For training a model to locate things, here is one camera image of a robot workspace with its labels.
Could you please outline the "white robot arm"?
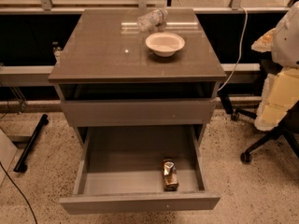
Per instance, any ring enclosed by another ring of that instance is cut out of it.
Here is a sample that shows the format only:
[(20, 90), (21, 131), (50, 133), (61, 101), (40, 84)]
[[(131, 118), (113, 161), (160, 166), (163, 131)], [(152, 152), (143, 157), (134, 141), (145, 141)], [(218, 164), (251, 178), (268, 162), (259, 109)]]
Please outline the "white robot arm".
[(276, 75), (267, 75), (254, 120), (258, 130), (270, 131), (299, 101), (299, 2), (295, 2), (277, 26), (256, 40), (251, 48), (259, 52), (270, 51), (272, 61), (282, 66)]

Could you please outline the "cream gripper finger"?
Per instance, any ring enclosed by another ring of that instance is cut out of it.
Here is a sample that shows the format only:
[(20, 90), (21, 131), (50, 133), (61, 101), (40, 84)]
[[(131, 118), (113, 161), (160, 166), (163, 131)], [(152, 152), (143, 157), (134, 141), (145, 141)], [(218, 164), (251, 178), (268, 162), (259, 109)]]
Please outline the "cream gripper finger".
[(260, 36), (256, 41), (251, 45), (251, 49), (258, 52), (267, 52), (271, 50), (272, 39), (276, 29), (270, 29), (265, 34)]
[(254, 120), (255, 127), (260, 131), (270, 131), (277, 127), (298, 101), (298, 68), (283, 68), (276, 75), (268, 74)]

